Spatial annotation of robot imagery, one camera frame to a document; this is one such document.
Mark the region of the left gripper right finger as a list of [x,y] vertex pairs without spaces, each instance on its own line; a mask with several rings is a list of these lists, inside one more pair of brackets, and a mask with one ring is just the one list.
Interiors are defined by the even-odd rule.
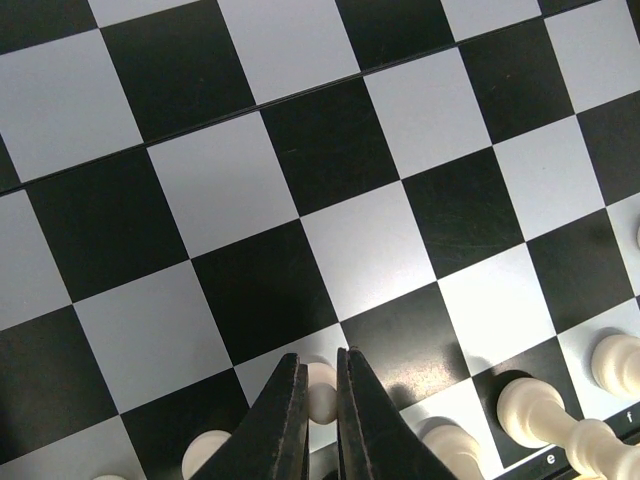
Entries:
[[453,479],[401,417],[364,354],[337,351],[340,479]]

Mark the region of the eleventh white chess pawn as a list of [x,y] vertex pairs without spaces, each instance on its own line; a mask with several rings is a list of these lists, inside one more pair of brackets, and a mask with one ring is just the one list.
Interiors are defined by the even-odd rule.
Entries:
[[328,425],[337,418],[337,373],[328,364],[312,362],[308,370],[309,419]]

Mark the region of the white chess piece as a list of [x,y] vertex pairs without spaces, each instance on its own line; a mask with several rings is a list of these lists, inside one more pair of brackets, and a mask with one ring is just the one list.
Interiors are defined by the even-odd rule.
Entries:
[[595,347],[591,371],[596,383],[617,397],[639,398],[639,338],[610,335]]
[[484,480],[484,452],[464,428],[445,417],[429,417],[419,438],[457,479]]
[[522,377],[501,391],[496,412],[505,433],[526,448],[556,445],[581,475],[637,479],[639,448],[623,443],[597,419],[577,420],[567,413],[560,393],[549,383]]
[[231,437],[223,430],[206,431],[196,437],[187,447],[181,463],[184,480],[189,480]]

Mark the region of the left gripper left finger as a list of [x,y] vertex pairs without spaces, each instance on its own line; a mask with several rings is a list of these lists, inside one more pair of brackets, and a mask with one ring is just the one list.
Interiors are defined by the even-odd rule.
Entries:
[[307,388],[307,366],[297,354],[284,354],[242,422],[197,477],[307,479]]

